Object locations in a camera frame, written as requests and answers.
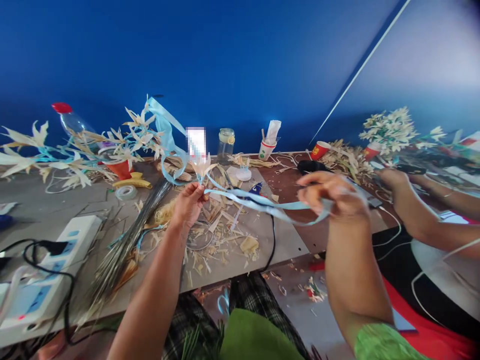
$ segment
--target plastic bottle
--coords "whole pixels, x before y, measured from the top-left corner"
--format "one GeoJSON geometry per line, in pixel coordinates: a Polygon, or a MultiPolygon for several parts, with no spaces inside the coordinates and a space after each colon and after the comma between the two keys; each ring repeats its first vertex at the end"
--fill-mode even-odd
{"type": "Polygon", "coordinates": [[[217,162],[220,165],[230,164],[229,155],[234,153],[235,132],[228,127],[223,127],[218,133],[217,162]]]}
{"type": "MultiPolygon", "coordinates": [[[[97,133],[95,129],[84,119],[74,113],[72,107],[65,102],[56,102],[51,105],[51,107],[60,114],[61,126],[65,130],[68,137],[79,134],[82,131],[88,131],[91,133],[97,133]]],[[[96,154],[99,151],[99,145],[95,142],[94,139],[85,136],[86,143],[90,150],[96,154]]]]}

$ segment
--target white cup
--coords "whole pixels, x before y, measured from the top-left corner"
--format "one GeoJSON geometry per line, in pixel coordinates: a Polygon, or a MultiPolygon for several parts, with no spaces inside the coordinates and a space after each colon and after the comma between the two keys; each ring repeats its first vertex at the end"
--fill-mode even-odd
{"type": "Polygon", "coordinates": [[[263,161],[267,161],[272,155],[275,147],[277,146],[277,140],[274,139],[273,141],[269,141],[269,139],[265,139],[261,142],[260,151],[258,152],[258,158],[263,161]]]}

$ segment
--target red bottle cap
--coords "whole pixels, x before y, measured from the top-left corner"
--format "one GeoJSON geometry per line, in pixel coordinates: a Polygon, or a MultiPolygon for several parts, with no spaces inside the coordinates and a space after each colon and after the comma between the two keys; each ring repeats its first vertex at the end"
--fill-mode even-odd
{"type": "Polygon", "coordinates": [[[73,113],[72,107],[65,102],[56,102],[51,105],[53,110],[59,114],[73,113]]]}

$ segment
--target glass jar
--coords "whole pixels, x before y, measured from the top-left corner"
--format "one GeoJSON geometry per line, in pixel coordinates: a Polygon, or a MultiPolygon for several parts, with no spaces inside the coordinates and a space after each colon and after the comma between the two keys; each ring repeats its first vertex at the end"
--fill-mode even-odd
{"type": "Polygon", "coordinates": [[[235,132],[233,129],[223,127],[218,133],[217,162],[220,165],[229,165],[229,156],[234,153],[235,132]]]}

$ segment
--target plaid pants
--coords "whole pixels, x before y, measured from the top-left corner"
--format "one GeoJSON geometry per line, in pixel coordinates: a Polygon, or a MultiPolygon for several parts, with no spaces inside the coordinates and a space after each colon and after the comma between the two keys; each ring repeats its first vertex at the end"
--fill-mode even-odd
{"type": "MultiPolygon", "coordinates": [[[[245,309],[267,318],[296,346],[306,360],[309,353],[302,339],[289,318],[280,308],[275,296],[259,271],[237,276],[231,280],[229,311],[235,308],[245,309]]],[[[181,360],[185,338],[199,327],[198,343],[213,348],[221,336],[204,307],[191,292],[183,293],[178,298],[175,314],[168,330],[163,348],[163,360],[181,360]]]]}

